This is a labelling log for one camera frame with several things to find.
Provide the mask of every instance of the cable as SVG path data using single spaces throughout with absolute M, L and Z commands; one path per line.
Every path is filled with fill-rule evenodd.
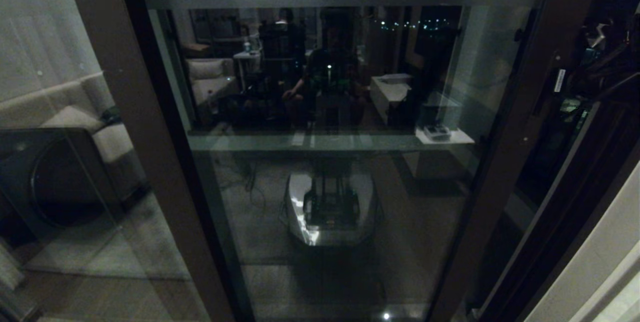
M 612 92 L 614 92 L 618 87 L 621 87 L 622 85 L 626 84 L 627 81 L 633 79 L 636 76 L 640 76 L 640 72 L 634 72 L 633 74 L 627 76 L 626 78 L 622 79 L 621 81 L 618 81 L 617 83 L 613 84 L 613 86 L 607 88 L 606 90 L 602 91 L 601 93 L 599 93 L 596 97 L 594 97 L 594 101 L 599 101 L 601 99 L 603 99 L 604 97 L 607 97 L 608 95 L 610 95 Z
M 258 192 L 262 195 L 262 211 L 264 212 L 267 207 L 267 198 L 265 193 L 261 188 L 256 186 L 256 175 L 258 174 L 258 162 L 253 163 L 253 169 L 249 173 L 249 177 L 247 178 L 246 183 L 244 184 L 245 192 L 249 192 L 249 203 L 254 206 L 260 208 L 260 206 L 254 203 L 254 189 L 258 190 Z

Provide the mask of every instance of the sticker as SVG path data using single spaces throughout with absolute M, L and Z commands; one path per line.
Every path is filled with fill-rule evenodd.
M 565 69 L 560 69 L 560 71 L 558 71 L 558 76 L 555 78 L 555 87 L 553 88 L 553 92 L 560 92 L 560 90 L 562 90 L 562 83 L 565 80 L 565 72 L 567 72 Z

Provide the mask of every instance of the sofa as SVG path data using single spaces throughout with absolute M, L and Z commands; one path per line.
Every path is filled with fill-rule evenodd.
M 147 179 L 125 126 L 101 115 L 115 106 L 102 72 L 0 102 L 0 128 L 84 128 L 124 201 Z
M 240 92 L 231 58 L 188 58 L 190 88 L 198 115 L 207 124 L 221 97 Z

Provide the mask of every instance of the wall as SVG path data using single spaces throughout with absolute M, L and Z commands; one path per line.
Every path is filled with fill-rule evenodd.
M 99 71 L 74 0 L 2 0 L 0 101 Z
M 195 44 L 196 37 L 194 35 L 194 27 L 192 26 L 192 18 L 189 16 L 189 10 L 177 9 L 171 12 L 173 13 L 173 20 L 180 43 Z
M 515 31 L 524 28 L 529 11 L 501 6 L 469 8 L 457 65 L 445 90 L 462 104 L 458 126 L 476 142 L 489 136 L 519 48 Z
M 525 322 L 567 322 L 640 242 L 640 164 Z

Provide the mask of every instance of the door frame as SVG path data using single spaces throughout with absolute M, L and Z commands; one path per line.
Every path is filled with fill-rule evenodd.
M 541 0 L 489 150 L 441 274 L 427 320 L 446 322 L 462 301 L 549 112 L 552 75 L 566 66 L 591 0 Z M 254 320 L 224 261 L 144 0 L 76 0 L 105 79 L 212 320 Z
M 153 31 L 142 36 L 132 25 L 135 11 L 125 0 L 75 0 L 109 91 L 119 108 L 137 156 L 153 188 L 175 244 L 211 321 L 235 321 L 240 311 L 228 290 L 226 266 L 220 263 L 218 234 L 195 176 L 193 159 L 178 108 L 167 90 L 162 68 L 148 69 L 149 47 L 157 51 Z

